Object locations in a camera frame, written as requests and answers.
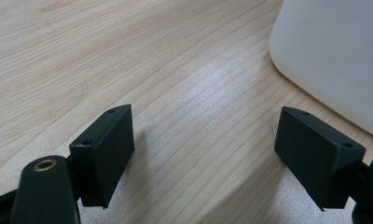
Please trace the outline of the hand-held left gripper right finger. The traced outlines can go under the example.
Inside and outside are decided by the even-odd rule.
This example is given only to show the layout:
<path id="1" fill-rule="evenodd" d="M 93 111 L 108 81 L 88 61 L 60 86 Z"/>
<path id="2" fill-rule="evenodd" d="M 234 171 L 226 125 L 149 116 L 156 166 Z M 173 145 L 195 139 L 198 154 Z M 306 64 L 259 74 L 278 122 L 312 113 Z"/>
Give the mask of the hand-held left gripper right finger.
<path id="1" fill-rule="evenodd" d="M 366 149 L 314 115 L 282 108 L 274 150 L 317 206 L 342 208 Z"/>

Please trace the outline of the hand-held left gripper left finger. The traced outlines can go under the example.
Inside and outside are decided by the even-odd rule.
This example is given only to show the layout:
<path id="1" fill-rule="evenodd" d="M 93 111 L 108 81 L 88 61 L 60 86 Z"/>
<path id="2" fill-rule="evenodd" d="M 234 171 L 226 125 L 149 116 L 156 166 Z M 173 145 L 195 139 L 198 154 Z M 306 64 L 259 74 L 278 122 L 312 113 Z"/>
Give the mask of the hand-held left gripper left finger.
<path id="1" fill-rule="evenodd" d="M 107 208 L 135 150 L 131 105 L 105 111 L 69 148 L 82 204 Z"/>

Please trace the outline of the white plastic bin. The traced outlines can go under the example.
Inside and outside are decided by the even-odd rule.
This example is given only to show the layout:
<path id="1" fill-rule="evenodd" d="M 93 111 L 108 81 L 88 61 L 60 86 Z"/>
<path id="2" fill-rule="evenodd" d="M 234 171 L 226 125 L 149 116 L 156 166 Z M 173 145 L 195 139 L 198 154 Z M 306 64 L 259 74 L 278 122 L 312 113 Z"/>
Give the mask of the white plastic bin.
<path id="1" fill-rule="evenodd" d="M 373 135 L 373 0 L 284 0 L 269 53 L 302 90 Z"/>

